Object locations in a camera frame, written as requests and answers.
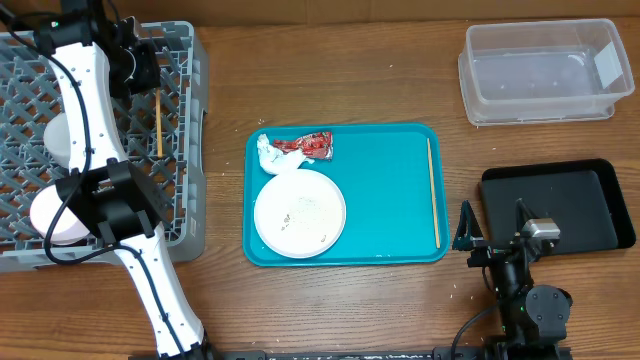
gray dish rack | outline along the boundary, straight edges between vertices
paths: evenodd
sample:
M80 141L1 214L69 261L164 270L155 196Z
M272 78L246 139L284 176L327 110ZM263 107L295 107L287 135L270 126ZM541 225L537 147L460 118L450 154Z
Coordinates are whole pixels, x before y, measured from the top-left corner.
M132 97L125 108L113 100L120 139L131 162L164 190L168 205L165 236L174 262L204 250L206 180L202 168L202 126L208 112L209 59L193 26L174 21L143 24L161 67L164 157L157 154L155 89ZM31 38L30 32L18 35ZM43 238L31 226L29 208L38 191L67 174L44 147L47 122L64 111L48 61L0 33L0 273L52 264ZM73 259L102 247L88 237L56 247ZM92 262L121 264L113 253Z

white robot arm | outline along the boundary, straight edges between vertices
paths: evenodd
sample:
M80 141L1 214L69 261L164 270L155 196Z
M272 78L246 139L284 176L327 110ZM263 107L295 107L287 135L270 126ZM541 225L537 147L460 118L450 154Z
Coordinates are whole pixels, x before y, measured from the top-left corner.
M54 227L53 236L45 240L50 258L50 243L68 245L89 232L104 239L107 247L99 251L115 251L129 271L160 358L218 358L169 258L161 190L128 161L113 115L111 96L126 99L159 86L155 54L139 43L135 19L109 22L100 0L62 0L62 10L59 18L41 23L35 33L37 48L31 48L66 68L51 60L69 127L70 175L38 194L32 223L42 234ZM63 216L52 224L67 198ZM55 257L52 261L71 263Z

wooden table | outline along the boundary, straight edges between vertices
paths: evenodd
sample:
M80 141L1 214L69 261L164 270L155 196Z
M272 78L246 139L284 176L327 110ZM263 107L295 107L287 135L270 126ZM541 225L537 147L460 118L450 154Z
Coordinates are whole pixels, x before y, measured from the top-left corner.
M640 19L615 19L640 71ZM206 249L177 265L187 298L221 350L424 350L448 345L493 300L467 253L432 265L265 269L241 247L244 149L264 126L419 121L440 139L452 233L460 204L482 217L485 169L602 157L640 223L640 97L611 120L476 128L466 119L457 57L472 22L202 28L211 62L203 153ZM538 284L575 300L565 345L576 359L640 357L640 246L544 259ZM497 316L461 344L500 332ZM0 358L123 359L155 349L126 271L50 267L0 276Z

clear plastic container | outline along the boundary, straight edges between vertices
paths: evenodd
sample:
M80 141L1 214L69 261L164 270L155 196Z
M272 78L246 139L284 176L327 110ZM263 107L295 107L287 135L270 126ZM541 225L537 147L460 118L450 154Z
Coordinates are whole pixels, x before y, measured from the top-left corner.
M607 119L635 89L608 19L471 26L458 70L476 126Z

red wrapper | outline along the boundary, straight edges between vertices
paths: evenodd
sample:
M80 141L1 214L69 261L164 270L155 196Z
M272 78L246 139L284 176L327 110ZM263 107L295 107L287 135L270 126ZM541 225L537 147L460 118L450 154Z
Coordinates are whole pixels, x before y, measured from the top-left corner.
M274 140L273 146L285 154L302 149L302 153L310 159L331 160L333 157L333 135L330 131L305 135L293 141Z

